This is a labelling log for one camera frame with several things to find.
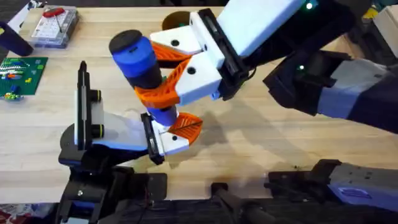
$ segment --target blue cylinder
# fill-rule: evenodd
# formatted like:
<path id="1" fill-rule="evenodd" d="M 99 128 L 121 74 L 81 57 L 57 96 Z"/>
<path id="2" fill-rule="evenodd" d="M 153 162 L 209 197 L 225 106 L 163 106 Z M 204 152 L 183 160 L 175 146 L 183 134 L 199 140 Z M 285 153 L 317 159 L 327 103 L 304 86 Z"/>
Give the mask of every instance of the blue cylinder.
<path id="1" fill-rule="evenodd" d="M 33 52 L 33 48 L 20 35 L 18 35 L 5 22 L 0 22 L 0 45 L 4 48 L 18 54 L 19 56 L 28 56 Z"/>
<path id="2" fill-rule="evenodd" d="M 154 89 L 162 84 L 162 74 L 152 44 L 138 30 L 127 30 L 113 37 L 109 50 L 131 86 Z M 175 106 L 147 109 L 153 119 L 164 126 L 173 125 L 177 119 Z"/>
<path id="3" fill-rule="evenodd" d="M 175 106 L 169 106 L 164 109 L 147 108 L 147 110 L 156 122 L 164 126 L 171 126 L 177 120 L 177 109 Z"/>

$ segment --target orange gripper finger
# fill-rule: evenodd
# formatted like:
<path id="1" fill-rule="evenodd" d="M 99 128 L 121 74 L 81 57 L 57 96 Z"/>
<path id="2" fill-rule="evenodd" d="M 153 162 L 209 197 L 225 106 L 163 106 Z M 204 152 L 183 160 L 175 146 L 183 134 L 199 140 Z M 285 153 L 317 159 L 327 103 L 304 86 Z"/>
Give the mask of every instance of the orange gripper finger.
<path id="1" fill-rule="evenodd" d="M 188 139 L 191 145 L 200 134 L 203 121 L 195 115 L 180 113 L 168 132 Z"/>
<path id="2" fill-rule="evenodd" d="M 180 97 L 175 91 L 175 86 L 188 62 L 189 59 L 180 63 L 167 77 L 166 81 L 155 89 L 148 90 L 136 86 L 134 90 L 142 104 L 146 107 L 162 109 L 179 103 Z"/>
<path id="3" fill-rule="evenodd" d="M 182 62 L 191 58 L 191 55 L 180 53 L 161 44 L 157 44 L 155 42 L 151 42 L 151 44 L 157 60 Z"/>

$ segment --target green led light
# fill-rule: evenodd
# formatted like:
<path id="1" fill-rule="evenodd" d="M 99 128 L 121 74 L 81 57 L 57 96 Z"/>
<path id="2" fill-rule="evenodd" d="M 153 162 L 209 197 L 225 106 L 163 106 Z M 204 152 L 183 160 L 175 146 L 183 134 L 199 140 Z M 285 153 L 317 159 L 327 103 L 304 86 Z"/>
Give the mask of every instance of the green led light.
<path id="1" fill-rule="evenodd" d="M 309 10 L 309 9 L 312 9 L 312 7 L 313 7 L 313 4 L 312 3 L 307 3 L 307 9 Z"/>

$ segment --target clear plastic box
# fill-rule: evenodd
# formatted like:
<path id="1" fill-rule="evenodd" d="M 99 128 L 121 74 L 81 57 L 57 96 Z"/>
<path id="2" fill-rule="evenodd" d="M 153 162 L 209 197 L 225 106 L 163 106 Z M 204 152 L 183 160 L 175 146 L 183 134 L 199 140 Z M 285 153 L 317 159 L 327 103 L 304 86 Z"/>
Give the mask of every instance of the clear plastic box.
<path id="1" fill-rule="evenodd" d="M 36 28 L 29 34 L 29 43 L 34 47 L 59 49 L 67 47 L 79 21 L 79 15 L 74 6 L 45 6 L 44 11 L 58 7 L 62 7 L 65 12 L 57 17 L 45 18 L 42 16 Z"/>

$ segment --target wooden table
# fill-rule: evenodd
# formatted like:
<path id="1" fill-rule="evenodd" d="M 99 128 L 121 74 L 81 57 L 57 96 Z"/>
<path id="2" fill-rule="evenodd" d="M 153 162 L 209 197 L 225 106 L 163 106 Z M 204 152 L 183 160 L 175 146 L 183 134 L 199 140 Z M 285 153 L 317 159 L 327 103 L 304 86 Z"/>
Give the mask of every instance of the wooden table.
<path id="1" fill-rule="evenodd" d="M 82 60 L 88 64 L 92 88 L 102 90 L 106 111 L 126 116 L 145 110 L 113 62 L 109 41 L 127 29 L 148 36 L 161 29 L 163 18 L 182 9 L 199 10 L 80 8 L 81 21 L 66 50 L 34 51 L 33 57 L 49 57 L 36 95 L 20 103 L 0 101 L 0 203 L 60 200 L 69 170 L 58 163 L 59 139 L 73 122 L 73 91 Z M 217 15 L 222 7 L 212 10 Z M 21 30 L 24 38 L 41 13 L 42 9 L 30 11 Z M 326 48 L 351 55 L 354 51 L 344 37 Z M 267 172 L 295 166 L 310 170 L 324 158 L 398 169 L 397 136 L 279 106 L 261 82 L 279 62 L 259 68 L 230 101 L 204 98 L 180 108 L 204 120 L 200 137 L 188 151 L 168 156 L 161 166 L 146 157 L 127 165 L 138 172 L 167 173 L 169 199 L 207 198 L 214 181 L 229 182 L 241 196 L 266 197 L 262 183 Z"/>

